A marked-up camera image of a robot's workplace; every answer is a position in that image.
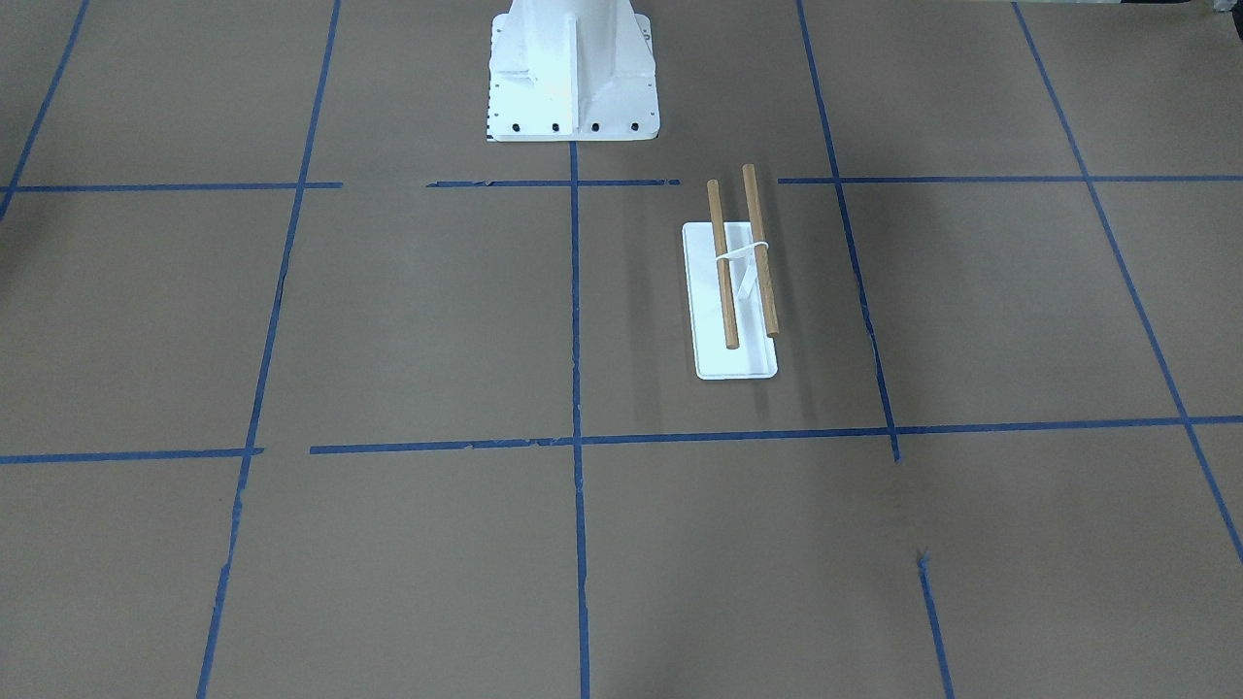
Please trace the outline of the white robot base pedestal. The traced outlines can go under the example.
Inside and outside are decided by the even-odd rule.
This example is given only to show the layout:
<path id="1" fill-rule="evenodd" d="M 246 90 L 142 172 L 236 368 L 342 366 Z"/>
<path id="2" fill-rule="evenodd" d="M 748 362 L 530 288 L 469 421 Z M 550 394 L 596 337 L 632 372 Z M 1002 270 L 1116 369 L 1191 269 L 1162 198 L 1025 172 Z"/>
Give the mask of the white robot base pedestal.
<path id="1" fill-rule="evenodd" d="M 488 49 L 488 141 L 658 138 L 653 22 L 630 1 L 515 1 Z"/>

